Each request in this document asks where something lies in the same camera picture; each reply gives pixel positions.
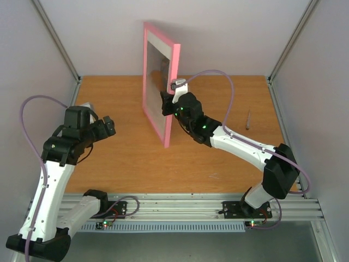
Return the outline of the pink photo frame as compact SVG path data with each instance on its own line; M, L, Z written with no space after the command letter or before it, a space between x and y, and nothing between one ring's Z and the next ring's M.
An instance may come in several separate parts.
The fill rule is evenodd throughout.
M173 93L171 81L177 78L181 44L150 22L143 23L143 111L165 148L170 145L172 116L162 114L161 91Z

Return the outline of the clear plastic screwdriver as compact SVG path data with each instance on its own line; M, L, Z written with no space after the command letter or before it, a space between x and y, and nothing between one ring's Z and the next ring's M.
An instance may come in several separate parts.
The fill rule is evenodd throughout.
M249 112L248 112L248 117L247 117L246 126L245 126L246 130L250 129L250 119L251 119L251 110L249 110Z

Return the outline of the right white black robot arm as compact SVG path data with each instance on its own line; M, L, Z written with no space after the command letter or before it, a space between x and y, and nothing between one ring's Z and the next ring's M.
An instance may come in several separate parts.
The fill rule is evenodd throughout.
M248 189L241 198L240 210L245 218L255 215L272 199L284 199L299 176L292 150L285 144L275 147L259 144L206 116L201 102L191 93L174 101L175 95L160 93L162 113L173 115L194 141L231 153L252 164L263 173L262 181Z

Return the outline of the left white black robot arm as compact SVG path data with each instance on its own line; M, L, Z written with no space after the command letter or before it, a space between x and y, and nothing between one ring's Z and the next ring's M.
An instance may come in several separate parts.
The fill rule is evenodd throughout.
M64 123L43 145L39 184L28 216L18 234L9 236L6 247L24 255L62 261L71 239L94 215L110 210L107 193L89 189L66 215L58 211L67 183L85 149L116 134L109 116L99 119L87 106L70 106Z

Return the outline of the landscape photo print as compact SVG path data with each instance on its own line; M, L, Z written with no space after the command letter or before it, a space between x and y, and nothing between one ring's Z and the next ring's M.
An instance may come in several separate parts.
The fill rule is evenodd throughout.
M147 43L146 109L159 136L165 136L166 117L162 115L160 92L167 91L170 60L153 44Z

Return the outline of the left small circuit board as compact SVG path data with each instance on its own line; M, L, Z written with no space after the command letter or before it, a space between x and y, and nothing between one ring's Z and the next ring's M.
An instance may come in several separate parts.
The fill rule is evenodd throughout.
M112 226L113 226L112 221L96 222L95 230L106 230L107 228L110 228Z

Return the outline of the small circuit board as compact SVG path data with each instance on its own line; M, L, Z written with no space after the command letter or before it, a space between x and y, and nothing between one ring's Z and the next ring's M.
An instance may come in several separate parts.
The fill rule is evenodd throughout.
M255 221L255 220L246 221L245 226L247 228L258 228L258 227L263 226L263 222L262 221Z
M107 228L110 228L112 226L113 226L112 221L96 222L95 230L106 230Z

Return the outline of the right small circuit board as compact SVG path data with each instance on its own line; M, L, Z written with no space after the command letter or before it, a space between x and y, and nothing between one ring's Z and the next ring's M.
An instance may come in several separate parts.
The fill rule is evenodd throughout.
M255 221L255 220L246 221L245 226L247 228L258 228L258 227L263 226L263 222L262 221Z

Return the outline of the left aluminium corner post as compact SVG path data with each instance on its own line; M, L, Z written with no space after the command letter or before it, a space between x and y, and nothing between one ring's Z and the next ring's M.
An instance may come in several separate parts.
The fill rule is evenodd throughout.
M79 76L72 60L70 59L65 47L63 46L63 43L58 36L48 14L46 13L41 1L39 0L31 0L31 3L33 4L34 8L36 9L37 13L39 14L44 26L49 32L49 35L51 36L54 44L56 45L58 51L60 52L61 56L63 57L63 60L65 61L66 65L68 66L73 78L76 80L77 83L80 82L81 77Z

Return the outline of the aluminium corner post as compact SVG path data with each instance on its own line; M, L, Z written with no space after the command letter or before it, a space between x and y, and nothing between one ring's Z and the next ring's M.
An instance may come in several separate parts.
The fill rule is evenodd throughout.
M61 56L63 57L63 60L65 61L66 65L68 66L73 78L76 80L77 83L80 82L81 77L79 76L72 60L70 59L65 47L63 46L63 43L58 36L48 14L46 13L41 1L39 0L31 0L31 3L33 4L34 8L36 9L37 13L39 14L44 26L49 32L49 35L51 36L54 44L56 45L58 51L60 52Z
M294 45L296 44L298 38L300 37L301 33L303 32L305 26L307 25L308 21L310 20L312 14L314 13L315 9L317 8L318 4L320 3L320 0L310 0L303 11L295 29L293 30L285 48L283 49L279 59L276 62L276 65L274 66L271 74L267 77L267 82L271 84L274 79L276 78L278 72L280 71L282 65L285 63L287 57L291 53Z

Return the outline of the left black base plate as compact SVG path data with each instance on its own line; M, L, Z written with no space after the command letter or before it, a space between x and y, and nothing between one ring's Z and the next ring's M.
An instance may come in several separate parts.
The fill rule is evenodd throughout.
M104 219L124 219L127 211L127 202L120 201L116 203L108 213L104 214L102 218Z

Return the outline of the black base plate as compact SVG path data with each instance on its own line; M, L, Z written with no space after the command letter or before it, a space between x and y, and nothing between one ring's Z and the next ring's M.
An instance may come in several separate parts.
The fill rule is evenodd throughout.
M104 219L124 219L127 211L127 202L120 201L116 203L108 213L104 214L102 218Z
M223 201L222 210L219 212L225 219L262 219L272 218L269 202L265 202L260 208L254 209L247 204L241 205L239 201Z

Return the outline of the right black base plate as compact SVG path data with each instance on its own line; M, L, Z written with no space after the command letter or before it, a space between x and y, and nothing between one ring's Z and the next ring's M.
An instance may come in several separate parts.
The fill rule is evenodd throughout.
M241 205L239 201L223 201L222 210L219 212L225 219L262 219L272 218L269 202L265 202L260 208L254 209L247 204Z

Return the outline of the aluminium rail base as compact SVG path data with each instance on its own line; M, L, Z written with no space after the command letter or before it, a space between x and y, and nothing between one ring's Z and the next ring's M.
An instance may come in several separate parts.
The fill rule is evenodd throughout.
M128 221L223 221L224 201L238 201L242 193L133 193L140 202L140 209ZM316 199L301 195L288 195L276 203L270 201L272 218L277 221L282 214L283 222L324 221L320 204Z

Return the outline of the right aluminium corner post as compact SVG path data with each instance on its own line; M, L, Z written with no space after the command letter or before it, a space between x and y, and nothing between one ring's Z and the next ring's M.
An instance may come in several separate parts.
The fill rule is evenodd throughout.
M276 78L278 72L280 71L282 65L285 63L287 57L291 53L294 45L296 44L298 38L300 37L301 33L303 32L305 26L307 25L308 21L310 20L312 14L314 13L315 9L317 8L318 4L320 3L320 0L310 0L303 11L295 29L293 30L285 48L283 49L279 59L276 62L276 65L274 66L271 74L267 77L267 82L271 84L274 79Z

